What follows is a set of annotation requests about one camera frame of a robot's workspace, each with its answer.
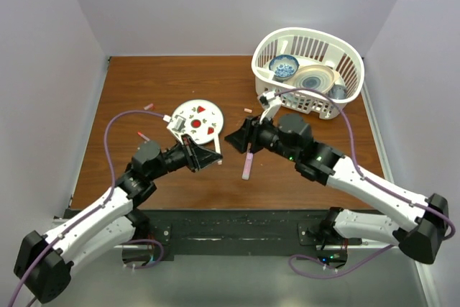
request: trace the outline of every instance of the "white wall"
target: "white wall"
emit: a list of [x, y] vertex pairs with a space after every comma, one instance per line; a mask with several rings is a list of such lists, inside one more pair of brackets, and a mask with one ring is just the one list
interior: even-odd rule
[[[0, 306], [5, 306], [18, 282], [13, 266], [22, 237], [45, 230], [68, 202], [105, 58], [76, 0], [0, 0], [0, 9]], [[26, 295], [15, 306], [24, 306]]]
[[[398, 0], [364, 59], [395, 181], [449, 200], [460, 227], [460, 1]], [[431, 267], [443, 306], [460, 299], [460, 234]]]
[[364, 54], [396, 0], [78, 0], [110, 55], [251, 55], [289, 26], [326, 31]]

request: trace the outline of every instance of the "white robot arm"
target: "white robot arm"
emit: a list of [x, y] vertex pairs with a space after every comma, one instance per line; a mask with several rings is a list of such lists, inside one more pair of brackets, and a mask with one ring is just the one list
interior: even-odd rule
[[434, 262], [448, 225], [452, 228], [445, 198], [437, 194], [426, 198], [366, 171], [352, 158], [314, 140], [310, 125], [298, 114], [282, 116], [275, 126], [273, 117], [282, 104], [276, 93], [263, 93], [259, 102], [263, 113], [248, 116], [239, 130], [225, 137], [227, 142], [240, 153], [249, 145], [252, 154], [264, 148], [275, 152], [292, 160], [303, 177], [347, 192], [382, 213], [331, 208], [311, 233], [320, 240], [373, 239], [398, 246], [419, 262]]
[[182, 167], [196, 172], [221, 158], [186, 134], [164, 152], [156, 142], [145, 142], [115, 186], [97, 201], [43, 235], [29, 233], [22, 240], [14, 273], [24, 278], [41, 303], [50, 302], [99, 255], [133, 238], [147, 238], [150, 220], [137, 207], [155, 192], [154, 179]]

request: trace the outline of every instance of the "white plastic basket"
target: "white plastic basket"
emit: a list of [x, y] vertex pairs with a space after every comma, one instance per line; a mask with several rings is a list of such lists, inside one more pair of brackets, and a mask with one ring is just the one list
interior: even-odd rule
[[[334, 100], [343, 109], [361, 91], [364, 82], [364, 65], [358, 52], [339, 38], [305, 28], [284, 28], [267, 35], [260, 42], [253, 57], [252, 71], [256, 75], [256, 92], [284, 91], [293, 89], [284, 83], [273, 80], [274, 73], [269, 70], [271, 59], [281, 54], [295, 56], [300, 66], [325, 65], [340, 73], [347, 93], [346, 98]], [[282, 105], [303, 113], [315, 111], [321, 119], [332, 119], [339, 115], [335, 107], [324, 97], [309, 91], [295, 91], [281, 95]]]

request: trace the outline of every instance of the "red circle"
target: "red circle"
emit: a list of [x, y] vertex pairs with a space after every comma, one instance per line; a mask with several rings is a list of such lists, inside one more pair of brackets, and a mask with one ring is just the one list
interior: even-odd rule
[[192, 120], [192, 127], [193, 127], [194, 129], [197, 129], [197, 128], [199, 128], [200, 126], [201, 126], [201, 121], [199, 121], [199, 120], [197, 120], [197, 119]]

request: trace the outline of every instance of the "brown wooden surface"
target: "brown wooden surface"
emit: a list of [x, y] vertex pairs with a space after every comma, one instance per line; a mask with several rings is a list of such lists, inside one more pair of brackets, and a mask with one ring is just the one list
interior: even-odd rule
[[[158, 189], [141, 209], [348, 209], [368, 207], [361, 201], [332, 188], [302, 178], [294, 164], [265, 150], [254, 156], [251, 178], [242, 180], [245, 155], [224, 141], [224, 135], [238, 129], [247, 113], [259, 114], [251, 57], [119, 57], [112, 58], [96, 118], [86, 149], [72, 209], [87, 207], [110, 186], [103, 135], [110, 119], [122, 111], [142, 109], [154, 103], [155, 111], [169, 114], [182, 102], [204, 98], [224, 113], [221, 133], [223, 165], [198, 173], [181, 169], [155, 181]], [[346, 113], [356, 138], [359, 163], [382, 176], [361, 96], [349, 104]], [[280, 115], [291, 112], [281, 108]], [[320, 120], [305, 115], [316, 139], [349, 154], [349, 138], [343, 119]], [[162, 147], [174, 144], [166, 123], [148, 115], [130, 115], [118, 120], [109, 135], [109, 147], [117, 177], [135, 153], [141, 131]]]

